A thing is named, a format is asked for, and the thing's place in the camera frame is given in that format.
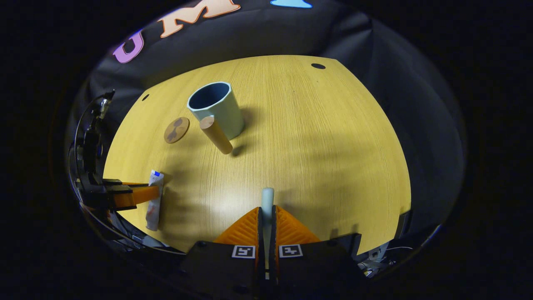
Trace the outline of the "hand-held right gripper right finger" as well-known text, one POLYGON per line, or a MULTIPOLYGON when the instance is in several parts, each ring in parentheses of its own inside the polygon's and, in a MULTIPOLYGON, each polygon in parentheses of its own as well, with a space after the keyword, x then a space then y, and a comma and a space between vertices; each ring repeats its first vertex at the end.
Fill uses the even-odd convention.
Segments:
POLYGON ((356 300, 367 277, 352 258, 359 234, 320 240, 280 206, 272 207, 270 275, 277 300, 356 300))

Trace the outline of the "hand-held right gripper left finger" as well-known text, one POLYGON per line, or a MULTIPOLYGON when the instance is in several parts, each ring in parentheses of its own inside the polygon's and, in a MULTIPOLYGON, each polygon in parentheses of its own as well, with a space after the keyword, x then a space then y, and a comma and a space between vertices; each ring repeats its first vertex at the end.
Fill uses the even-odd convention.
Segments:
POLYGON ((179 265, 181 285, 201 300, 257 300, 265 280, 262 226, 256 207, 215 241, 197 241, 179 265))

